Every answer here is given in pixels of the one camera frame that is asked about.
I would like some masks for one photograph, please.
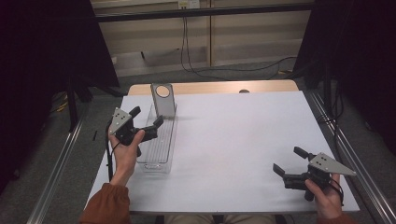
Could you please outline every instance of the transparent box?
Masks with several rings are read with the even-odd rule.
[[[155,106],[151,105],[146,126],[152,125],[156,118]],[[176,132],[177,113],[173,118],[163,118],[163,125],[158,128],[157,138],[139,145],[142,155],[137,158],[137,163],[143,172],[167,174],[171,171]]]

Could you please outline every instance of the white table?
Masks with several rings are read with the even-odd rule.
[[[127,187],[130,210],[145,214],[251,214],[314,212],[304,191],[285,189],[273,163],[301,174],[307,160],[294,147],[332,153],[300,91],[183,94],[177,103],[177,137],[170,174],[136,166]],[[127,96],[121,109],[139,105],[135,126],[146,125],[152,98]],[[91,196],[108,182],[106,155]],[[359,207],[345,181],[344,211]]]

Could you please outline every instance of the person's wrist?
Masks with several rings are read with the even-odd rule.
[[[110,181],[110,184],[126,186],[130,177],[131,174],[129,174],[129,172],[116,171],[116,173],[113,175],[113,178]]]

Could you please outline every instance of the gray carpet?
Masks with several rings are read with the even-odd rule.
[[[269,63],[238,64],[228,66],[238,69],[255,69],[264,67]],[[287,60],[279,66],[279,70],[291,69],[294,60]],[[254,72],[236,71],[206,71],[201,75],[216,76],[228,80],[254,80],[267,79],[276,74],[278,68]],[[127,92],[134,84],[151,82],[192,82],[192,81],[220,81],[218,78],[199,77],[194,73],[185,71],[166,72],[153,75],[134,77],[120,77],[118,91]],[[296,80],[300,90],[306,94],[304,82]],[[87,117],[82,123],[78,140],[75,143],[70,157],[64,167],[56,191],[49,204],[43,223],[76,223],[85,205],[88,194],[91,191],[93,179],[96,176],[98,166],[105,152],[105,126],[111,118],[114,107],[120,106],[121,98],[115,98],[104,92],[92,89],[94,98],[91,103],[85,105],[78,103],[78,108],[89,108]],[[345,112],[339,119],[339,125],[347,136],[350,144],[355,148],[369,173],[373,175],[376,184],[386,195],[392,207],[396,206],[396,188],[392,181],[396,176],[396,157],[394,157],[382,142],[381,137],[369,131],[365,126],[365,120],[347,99]],[[312,106],[314,114],[318,111]],[[0,197],[0,223],[26,223],[40,196],[50,172],[59,157],[60,151],[68,135],[69,118],[67,108],[63,112],[52,113],[46,123],[37,142],[35,152],[28,162],[21,168],[21,178],[11,181]],[[332,136],[325,125],[320,125],[329,145],[333,146]],[[359,180],[351,178],[349,186],[358,201],[361,211],[351,214],[359,223],[384,223],[376,212],[370,198],[364,192]],[[286,215],[289,223],[315,223],[314,214]],[[154,223],[155,217],[133,216],[133,223]]]

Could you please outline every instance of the metal bar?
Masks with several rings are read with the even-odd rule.
[[[312,99],[314,100],[319,112],[321,115],[328,119],[326,109],[323,107],[323,100],[320,98],[318,93],[312,93]],[[335,126],[332,122],[328,122],[328,128],[334,134]],[[389,205],[388,200],[386,199],[382,190],[378,187],[378,185],[371,178],[363,163],[359,159],[352,145],[349,144],[347,138],[344,133],[341,131],[339,127],[337,129],[337,142],[339,143],[340,148],[342,149],[346,159],[350,163],[353,170],[358,174],[357,177],[364,189],[366,190],[368,196],[373,202],[377,212],[382,217],[383,221],[387,224],[396,223],[395,212],[392,210]]]
[[[88,108],[89,105],[83,106],[81,119],[79,120],[74,131],[67,136],[66,142],[64,143],[64,148],[62,149],[61,154],[56,161],[54,168],[52,169],[52,173],[49,176],[46,187],[44,187],[40,198],[35,204],[32,214],[26,222],[27,224],[41,224],[43,222],[44,217],[47,214],[47,210],[50,207],[52,197],[55,194],[56,186],[61,179],[64,167],[78,138],[79,131],[82,127],[82,121],[88,114]]]
[[[267,5],[258,7],[211,7],[196,8],[187,10],[165,10],[140,13],[117,13],[117,14],[98,14],[95,17],[86,18],[47,18],[47,21],[89,21],[89,22],[112,22],[112,21],[142,21],[170,18],[187,18],[202,16],[236,15],[266,12],[288,12],[288,11],[307,11],[315,7],[333,5],[334,3],[300,3]]]

